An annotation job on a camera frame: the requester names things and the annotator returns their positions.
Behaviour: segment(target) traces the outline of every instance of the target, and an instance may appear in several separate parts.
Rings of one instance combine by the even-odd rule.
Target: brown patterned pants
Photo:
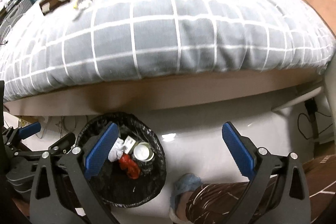
[[[313,223],[329,205],[336,192],[336,155],[311,160],[303,164],[303,169],[309,188]],[[267,202],[267,193],[271,194],[271,185],[274,183],[275,178],[272,178],[260,208],[263,207],[263,202]],[[203,184],[196,189],[187,203],[187,218],[194,224],[221,223],[242,195],[246,185],[246,182]]]

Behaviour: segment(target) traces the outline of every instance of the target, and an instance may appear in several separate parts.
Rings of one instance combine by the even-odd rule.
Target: person's leg
[[[303,164],[310,194],[311,220],[315,221],[329,205],[336,192],[336,155],[330,155],[311,160]],[[267,204],[272,192],[272,185],[276,178],[272,178],[266,189],[255,217]],[[181,195],[177,206],[179,217],[194,224],[221,223],[236,204],[247,183],[231,184],[203,184],[192,194]]]
[[[201,179],[194,174],[185,174],[174,183],[169,209],[169,218],[174,224],[190,224],[185,215],[186,204],[192,193],[202,184]]]

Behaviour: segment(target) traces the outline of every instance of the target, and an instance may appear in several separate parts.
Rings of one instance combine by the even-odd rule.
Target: blue gripper pad
[[[222,127],[223,140],[235,160],[240,173],[252,180],[255,176],[254,159],[248,152],[240,137],[236,133],[236,129],[229,122],[223,124]]]
[[[113,123],[86,156],[84,177],[87,180],[91,179],[92,176],[98,175],[118,136],[119,128]]]
[[[20,128],[18,137],[20,140],[24,140],[26,138],[29,138],[30,136],[33,136],[36,133],[39,133],[40,131],[41,131],[41,124],[39,122],[34,122],[29,126]]]

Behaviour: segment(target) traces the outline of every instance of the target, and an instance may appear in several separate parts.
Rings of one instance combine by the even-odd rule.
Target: bed leg
[[[271,111],[276,112],[276,111],[279,111],[279,110],[284,109],[286,107],[290,107],[290,106],[297,105],[299,103],[303,103],[306,100],[314,98],[315,96],[319,95],[323,91],[324,91],[323,82],[319,82],[319,83],[315,84],[314,86],[312,86],[309,90],[306,90],[305,92],[301,92],[300,93],[301,95],[298,95],[294,99],[292,99],[288,102],[285,102],[282,105],[275,106],[275,107],[271,108]]]

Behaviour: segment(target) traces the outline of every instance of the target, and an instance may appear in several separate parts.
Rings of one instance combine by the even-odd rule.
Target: blue slipper
[[[169,217],[176,224],[184,224],[184,222],[176,216],[177,205],[179,204],[181,194],[185,192],[194,192],[203,184],[202,180],[195,174],[189,173],[183,175],[174,183],[174,190],[170,198]]]

